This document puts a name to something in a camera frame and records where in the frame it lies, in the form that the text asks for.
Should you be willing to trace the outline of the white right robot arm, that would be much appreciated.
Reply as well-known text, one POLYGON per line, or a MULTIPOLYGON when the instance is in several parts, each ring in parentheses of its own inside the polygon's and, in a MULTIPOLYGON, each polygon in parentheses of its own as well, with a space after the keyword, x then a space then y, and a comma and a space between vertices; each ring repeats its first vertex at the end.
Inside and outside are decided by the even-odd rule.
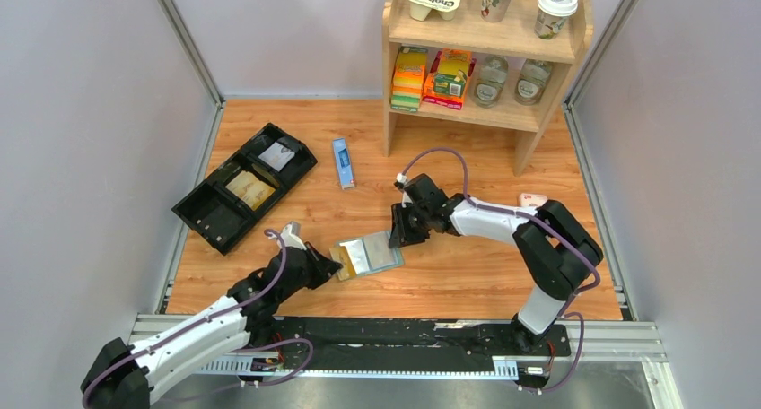
POLYGON ((426 174, 398 174, 402 199, 391 207, 389 246, 403 248, 429 239, 431 232, 479 237, 515 246, 534 281, 528 300, 516 314, 514 346, 537 352, 547 330, 573 297, 586 289, 604 256, 600 245, 556 200, 539 207, 491 204, 463 193, 447 196, 426 174))

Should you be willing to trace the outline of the teal card holder wallet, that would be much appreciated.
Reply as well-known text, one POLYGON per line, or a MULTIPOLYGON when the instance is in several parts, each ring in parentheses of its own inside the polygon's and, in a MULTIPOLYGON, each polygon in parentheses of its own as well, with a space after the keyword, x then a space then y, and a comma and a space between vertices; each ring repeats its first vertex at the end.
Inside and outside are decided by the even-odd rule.
POLYGON ((377 274, 404 264, 400 248, 389 248, 389 231, 380 231, 362 237, 339 241, 335 245, 349 248, 359 256, 358 277, 377 274))

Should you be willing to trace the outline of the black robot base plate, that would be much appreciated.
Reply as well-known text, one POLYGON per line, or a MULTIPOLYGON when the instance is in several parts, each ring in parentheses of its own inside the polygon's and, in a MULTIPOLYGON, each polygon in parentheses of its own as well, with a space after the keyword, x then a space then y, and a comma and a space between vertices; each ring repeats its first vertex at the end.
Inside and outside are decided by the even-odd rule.
POLYGON ((566 357, 564 326, 543 337, 519 337, 511 323, 404 318, 285 317, 250 344, 283 342, 279 359, 295 368, 314 352, 310 370, 367 372, 487 372, 498 356, 566 357))

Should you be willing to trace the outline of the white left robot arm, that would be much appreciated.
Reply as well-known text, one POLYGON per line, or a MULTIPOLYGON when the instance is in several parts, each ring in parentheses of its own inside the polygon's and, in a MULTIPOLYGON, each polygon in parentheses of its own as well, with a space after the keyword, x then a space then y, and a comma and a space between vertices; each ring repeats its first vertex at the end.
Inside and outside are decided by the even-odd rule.
POLYGON ((85 408, 148 408, 208 362, 248 346, 272 351, 280 305, 302 289, 317 289, 341 264, 310 243, 285 245, 268 265, 176 326, 128 344, 105 343, 80 385, 85 408))

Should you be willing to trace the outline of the gold credit card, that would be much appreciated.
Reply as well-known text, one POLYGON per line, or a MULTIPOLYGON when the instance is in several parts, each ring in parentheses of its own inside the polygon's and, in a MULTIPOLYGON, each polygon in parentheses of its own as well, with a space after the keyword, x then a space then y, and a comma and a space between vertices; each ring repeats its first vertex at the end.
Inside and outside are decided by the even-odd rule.
POLYGON ((349 248, 342 245, 335 245, 329 249, 333 261, 340 264, 336 273, 339 281, 347 281, 358 276, 357 264, 359 256, 353 253, 349 248))

